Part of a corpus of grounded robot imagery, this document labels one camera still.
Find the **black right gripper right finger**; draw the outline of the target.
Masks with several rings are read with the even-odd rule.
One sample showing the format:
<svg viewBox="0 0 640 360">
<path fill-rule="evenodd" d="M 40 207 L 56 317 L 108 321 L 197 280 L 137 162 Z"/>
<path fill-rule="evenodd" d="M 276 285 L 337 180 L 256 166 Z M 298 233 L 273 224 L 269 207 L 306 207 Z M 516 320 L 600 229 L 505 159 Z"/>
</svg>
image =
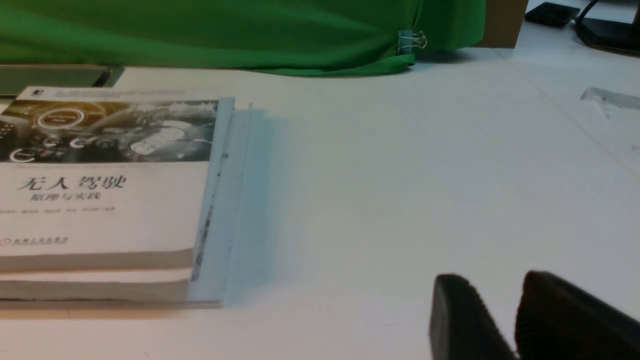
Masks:
<svg viewBox="0 0 640 360">
<path fill-rule="evenodd" d="M 521 360 L 637 360 L 633 317 L 548 271 L 528 271 L 515 322 Z"/>
</svg>

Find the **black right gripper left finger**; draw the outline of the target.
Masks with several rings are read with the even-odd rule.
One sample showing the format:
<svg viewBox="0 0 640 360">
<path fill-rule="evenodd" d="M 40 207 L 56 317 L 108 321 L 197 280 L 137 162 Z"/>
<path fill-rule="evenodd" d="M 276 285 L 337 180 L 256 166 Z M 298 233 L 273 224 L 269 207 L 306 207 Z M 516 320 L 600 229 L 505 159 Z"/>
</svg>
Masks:
<svg viewBox="0 0 640 360">
<path fill-rule="evenodd" d="M 463 276 L 436 276 L 429 322 L 434 360 L 515 360 L 484 301 Z"/>
</svg>

